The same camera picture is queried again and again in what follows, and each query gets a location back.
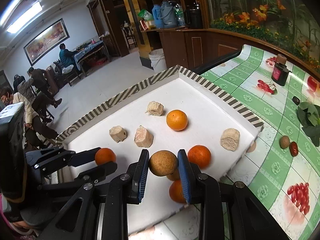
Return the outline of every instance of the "aquarium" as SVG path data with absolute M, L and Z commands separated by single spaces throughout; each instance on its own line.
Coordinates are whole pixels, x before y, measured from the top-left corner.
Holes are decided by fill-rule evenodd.
M 320 72 L 319 25 L 301 0 L 207 0 L 209 23 L 269 42 Z

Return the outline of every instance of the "ceiling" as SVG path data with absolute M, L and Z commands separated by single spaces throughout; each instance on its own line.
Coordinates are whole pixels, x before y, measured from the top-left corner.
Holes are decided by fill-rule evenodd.
M 37 1 L 40 2 L 42 11 L 32 18 L 17 33 L 13 34 L 7 32 L 6 30 L 8 27 Z M 59 10 L 64 10 L 72 4 L 86 1 L 88 0 L 22 0 L 11 15 L 9 15 L 7 22 L 5 22 L 0 28 L 0 65 L 14 51 L 19 43 L 24 40 L 26 35 L 34 32 L 37 28 L 43 25 L 54 13 Z

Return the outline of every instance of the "green leaf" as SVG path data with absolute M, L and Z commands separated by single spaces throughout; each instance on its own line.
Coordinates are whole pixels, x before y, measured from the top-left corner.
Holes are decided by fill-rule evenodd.
M 319 118 L 319 114 L 318 114 L 318 110 L 316 109 L 314 104 L 310 104 L 308 107 L 308 113 L 310 113 L 311 115 L 315 115 L 316 117 Z
M 301 103 L 299 104 L 299 107 L 300 107 L 302 110 L 305 110 L 305 109 L 309 108 L 310 105 L 311 105 L 311 104 L 308 103 L 308 102 L 301 102 Z
M 308 120 L 312 123 L 313 126 L 318 125 L 318 117 L 315 114 L 307 114 Z
M 319 145 L 320 145 L 320 135 L 310 137 L 310 139 L 311 139 L 312 143 L 313 143 L 316 147 L 319 147 Z
M 307 114 L 300 107 L 298 107 L 297 116 L 302 126 L 308 126 Z
M 320 106 L 318 106 L 318 105 L 315 105 L 315 108 L 317 109 L 317 111 L 318 111 L 318 114 L 320 115 Z
M 302 130 L 308 137 L 313 137 L 317 135 L 320 136 L 320 125 L 317 125 L 317 126 L 310 125 L 310 126 L 302 127 Z

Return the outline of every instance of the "red label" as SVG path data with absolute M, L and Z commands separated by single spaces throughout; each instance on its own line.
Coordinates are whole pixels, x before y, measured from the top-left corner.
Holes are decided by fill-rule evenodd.
M 273 72 L 272 72 L 272 76 L 275 80 L 278 80 L 279 77 L 280 77 L 280 74 L 281 74 L 281 71 L 276 67 L 274 66 L 273 67 Z

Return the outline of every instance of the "orange flower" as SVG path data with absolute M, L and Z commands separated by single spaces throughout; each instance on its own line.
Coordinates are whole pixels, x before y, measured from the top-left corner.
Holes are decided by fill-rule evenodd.
M 268 11 L 269 6 L 267 4 L 265 5 L 260 5 L 259 9 L 261 11 L 263 11 L 264 13 L 266 13 Z
M 267 20 L 267 15 L 259 11 L 257 8 L 254 8 L 252 11 L 254 11 L 254 14 L 258 17 L 259 22 Z
M 250 14 L 249 13 L 246 13 L 246 12 L 243 12 L 242 14 L 239 14 L 239 17 L 240 17 L 240 22 L 242 23 L 246 23 L 247 20 L 250 19 Z
M 277 5 L 280 10 L 285 10 L 286 8 L 281 4 L 281 0 L 277 0 Z
M 235 17 L 233 16 L 233 13 L 231 13 L 230 15 L 227 13 L 224 15 L 226 23 L 233 23 L 235 21 Z
M 257 26 L 258 24 L 259 22 L 255 20 L 251 20 L 250 23 L 248 23 L 248 25 L 252 25 L 252 26 Z

